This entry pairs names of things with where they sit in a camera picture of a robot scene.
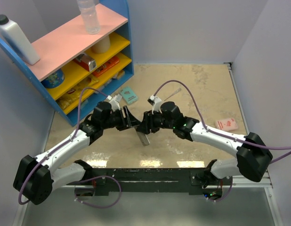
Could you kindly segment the grey remote control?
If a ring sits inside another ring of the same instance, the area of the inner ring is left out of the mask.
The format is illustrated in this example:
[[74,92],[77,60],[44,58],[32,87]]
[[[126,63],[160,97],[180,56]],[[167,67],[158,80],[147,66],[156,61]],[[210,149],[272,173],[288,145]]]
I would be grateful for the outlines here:
[[136,133],[137,133],[137,135],[138,135],[138,137],[139,137],[139,139],[140,139],[140,141],[141,141],[141,143],[142,143],[143,146],[150,145],[150,141],[149,141],[149,139],[148,139],[148,137],[147,137],[146,134],[143,134],[141,132],[138,132],[137,130],[136,130]]

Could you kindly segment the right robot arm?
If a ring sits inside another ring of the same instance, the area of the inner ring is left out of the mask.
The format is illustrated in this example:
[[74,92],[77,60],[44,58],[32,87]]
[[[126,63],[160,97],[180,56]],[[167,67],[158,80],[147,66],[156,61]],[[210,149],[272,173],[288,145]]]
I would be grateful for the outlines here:
[[191,142],[210,145],[232,155],[229,160],[212,160],[204,173],[205,181],[215,185],[230,176],[244,176],[250,181],[260,182],[273,158],[259,135],[231,134],[184,116],[174,102],[163,103],[159,111],[144,112],[137,131],[155,133],[159,129],[171,129],[173,133]]

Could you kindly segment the pink snack packet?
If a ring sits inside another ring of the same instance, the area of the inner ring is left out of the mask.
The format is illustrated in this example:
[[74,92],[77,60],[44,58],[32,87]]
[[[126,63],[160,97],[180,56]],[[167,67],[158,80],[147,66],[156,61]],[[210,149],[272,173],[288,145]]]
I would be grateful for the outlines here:
[[238,129],[238,124],[234,118],[226,118],[215,121],[215,126],[217,129],[222,131],[232,131]]

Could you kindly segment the clear plastic water bottle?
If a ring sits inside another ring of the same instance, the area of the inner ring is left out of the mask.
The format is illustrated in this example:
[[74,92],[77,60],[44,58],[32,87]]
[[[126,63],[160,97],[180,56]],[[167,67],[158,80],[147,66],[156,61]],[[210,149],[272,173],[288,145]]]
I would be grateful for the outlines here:
[[96,6],[93,0],[77,0],[77,4],[88,34],[98,34],[100,24],[97,17]]

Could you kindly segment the red silver snack box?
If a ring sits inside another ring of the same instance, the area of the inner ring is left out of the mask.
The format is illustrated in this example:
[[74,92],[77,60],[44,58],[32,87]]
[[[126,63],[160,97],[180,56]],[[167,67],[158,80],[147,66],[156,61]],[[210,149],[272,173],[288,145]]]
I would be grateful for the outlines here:
[[95,59],[86,53],[79,54],[73,61],[88,72],[93,71],[97,66]]

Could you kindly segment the blue wooden shelf unit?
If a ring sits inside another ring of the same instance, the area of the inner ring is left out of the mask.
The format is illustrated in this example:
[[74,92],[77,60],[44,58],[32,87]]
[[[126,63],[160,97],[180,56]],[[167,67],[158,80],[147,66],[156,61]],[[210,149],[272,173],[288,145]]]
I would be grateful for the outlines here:
[[[40,61],[34,65],[27,65],[0,37],[0,48],[52,108],[72,126],[86,117],[98,102],[104,100],[105,95],[115,92],[134,74],[127,1],[102,0],[96,5],[96,11],[101,26],[98,34],[88,34],[82,17],[77,16],[33,43],[40,55]],[[91,47],[107,35],[111,43],[109,50],[103,54],[92,52]],[[63,110],[57,104],[57,100],[90,74],[73,61],[81,53],[93,57],[97,66],[101,66],[113,56],[117,56],[120,62],[102,74],[99,82],[94,85],[94,88],[102,89],[102,94],[87,90],[82,96],[82,107],[78,106],[79,101],[75,101]],[[45,88],[41,82],[58,69],[61,69],[65,75],[63,83],[53,89]],[[121,70],[125,71],[124,76],[119,80],[113,79],[113,76]]]

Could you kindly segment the teal card box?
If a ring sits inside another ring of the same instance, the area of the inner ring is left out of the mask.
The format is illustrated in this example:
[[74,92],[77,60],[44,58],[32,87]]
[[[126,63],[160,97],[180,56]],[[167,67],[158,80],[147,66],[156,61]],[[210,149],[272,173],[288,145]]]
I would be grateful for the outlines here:
[[138,101],[138,96],[130,87],[121,89],[119,94],[122,96],[127,105],[131,105]]

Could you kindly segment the orange flat box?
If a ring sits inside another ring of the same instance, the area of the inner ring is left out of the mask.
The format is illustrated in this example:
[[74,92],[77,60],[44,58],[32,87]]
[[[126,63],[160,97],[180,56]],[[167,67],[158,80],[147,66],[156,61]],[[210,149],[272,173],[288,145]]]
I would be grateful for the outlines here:
[[98,78],[102,74],[110,70],[112,67],[116,66],[119,62],[120,62],[120,59],[117,56],[113,56],[104,64],[102,64],[100,67],[98,67],[94,72],[92,72],[92,75]]

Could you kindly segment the clear handled screwdriver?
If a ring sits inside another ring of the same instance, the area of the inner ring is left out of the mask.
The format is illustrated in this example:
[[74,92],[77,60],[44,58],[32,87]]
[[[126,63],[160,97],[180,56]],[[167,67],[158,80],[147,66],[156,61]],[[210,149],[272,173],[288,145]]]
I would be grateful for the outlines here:
[[177,90],[175,90],[171,95],[169,95],[167,98],[164,99],[164,102],[166,102],[166,100],[170,99],[172,96],[179,93],[181,90],[182,90],[181,88],[178,88]]

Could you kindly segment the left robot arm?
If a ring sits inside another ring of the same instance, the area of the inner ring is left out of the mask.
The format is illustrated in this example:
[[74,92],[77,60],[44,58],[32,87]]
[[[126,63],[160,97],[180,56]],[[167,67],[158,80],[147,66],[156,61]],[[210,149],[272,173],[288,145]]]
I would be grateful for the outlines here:
[[21,159],[13,182],[13,187],[19,192],[19,204],[26,204],[22,197],[35,205],[45,201],[59,181],[54,178],[58,167],[99,139],[105,129],[117,128],[122,131],[135,128],[140,123],[126,106],[114,110],[109,102],[99,102],[93,113],[86,116],[62,142],[35,157],[26,155]]

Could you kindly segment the yellow chips bag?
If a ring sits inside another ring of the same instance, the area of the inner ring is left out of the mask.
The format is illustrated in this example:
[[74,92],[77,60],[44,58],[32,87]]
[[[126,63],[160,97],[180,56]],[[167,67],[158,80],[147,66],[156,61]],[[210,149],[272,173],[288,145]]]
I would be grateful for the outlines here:
[[58,105],[65,110],[68,106],[70,106],[74,101],[79,99],[81,91],[85,87],[91,87],[94,84],[98,83],[99,79],[97,77],[94,77],[93,75],[90,75],[77,83],[74,87],[72,87],[70,90],[68,90],[65,94],[63,94],[58,100]]

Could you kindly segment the beige paper cup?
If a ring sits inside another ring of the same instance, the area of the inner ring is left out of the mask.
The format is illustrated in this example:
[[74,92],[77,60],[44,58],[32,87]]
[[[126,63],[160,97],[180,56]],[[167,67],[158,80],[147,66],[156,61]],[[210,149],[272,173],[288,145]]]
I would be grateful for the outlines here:
[[96,53],[96,54],[103,54],[109,50],[110,45],[111,45],[110,37],[109,37],[109,35],[107,35],[102,40],[100,40],[96,44],[94,44],[91,47],[91,51]]

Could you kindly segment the white sponge on shelf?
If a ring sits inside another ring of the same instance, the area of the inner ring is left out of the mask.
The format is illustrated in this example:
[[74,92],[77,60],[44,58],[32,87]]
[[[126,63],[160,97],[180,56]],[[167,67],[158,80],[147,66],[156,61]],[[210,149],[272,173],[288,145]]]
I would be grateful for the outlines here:
[[125,71],[121,70],[113,76],[113,79],[119,80],[120,78],[122,78],[124,76],[124,74],[125,74]]

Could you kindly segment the blue round tin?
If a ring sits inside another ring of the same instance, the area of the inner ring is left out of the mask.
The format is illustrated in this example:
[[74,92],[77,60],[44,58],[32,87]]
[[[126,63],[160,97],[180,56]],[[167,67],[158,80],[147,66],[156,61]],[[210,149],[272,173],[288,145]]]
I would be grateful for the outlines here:
[[58,87],[65,80],[65,75],[61,69],[58,69],[52,73],[49,77],[44,79],[41,83],[47,89],[53,89]]

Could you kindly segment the white bottle black cap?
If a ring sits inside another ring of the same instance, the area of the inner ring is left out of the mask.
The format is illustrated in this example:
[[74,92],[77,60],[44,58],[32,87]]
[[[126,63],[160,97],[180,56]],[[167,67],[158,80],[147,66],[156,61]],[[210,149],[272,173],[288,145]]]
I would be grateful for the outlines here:
[[40,56],[20,26],[4,14],[0,14],[0,33],[23,61],[34,65],[40,60]]

